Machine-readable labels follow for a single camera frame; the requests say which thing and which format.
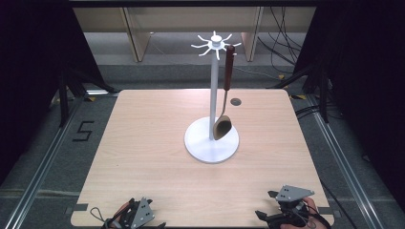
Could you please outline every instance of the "spoon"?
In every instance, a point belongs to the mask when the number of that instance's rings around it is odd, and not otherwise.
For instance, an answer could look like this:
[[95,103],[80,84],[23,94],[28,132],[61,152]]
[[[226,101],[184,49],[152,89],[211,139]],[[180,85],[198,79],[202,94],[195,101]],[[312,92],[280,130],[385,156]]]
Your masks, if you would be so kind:
[[225,60],[225,78],[224,78],[224,90],[225,90],[225,96],[224,96],[224,105],[223,105],[223,112],[221,113],[221,116],[217,119],[217,121],[214,124],[214,139],[219,140],[223,138],[231,129],[232,129],[232,123],[230,122],[230,118],[226,115],[225,113],[225,107],[226,107],[226,98],[227,98],[227,92],[230,89],[230,79],[232,76],[232,68],[233,68],[233,57],[235,53],[235,47],[232,45],[226,47],[226,60]]

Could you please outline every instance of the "wooden table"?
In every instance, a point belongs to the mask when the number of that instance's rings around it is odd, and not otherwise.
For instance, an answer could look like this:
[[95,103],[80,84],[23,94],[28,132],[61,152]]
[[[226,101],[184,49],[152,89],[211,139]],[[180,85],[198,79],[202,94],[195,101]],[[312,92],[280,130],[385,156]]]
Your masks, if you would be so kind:
[[[217,115],[223,90],[218,90]],[[237,129],[237,152],[218,164],[202,163],[184,146],[184,133],[209,116],[209,90],[123,91],[107,124],[74,211],[74,226],[98,226],[90,210],[110,218],[130,198],[153,200],[167,227],[266,227],[255,211],[279,214],[267,191],[283,184],[311,189],[329,207],[295,113],[284,90],[230,90],[225,114]],[[333,223],[332,215],[324,217]]]

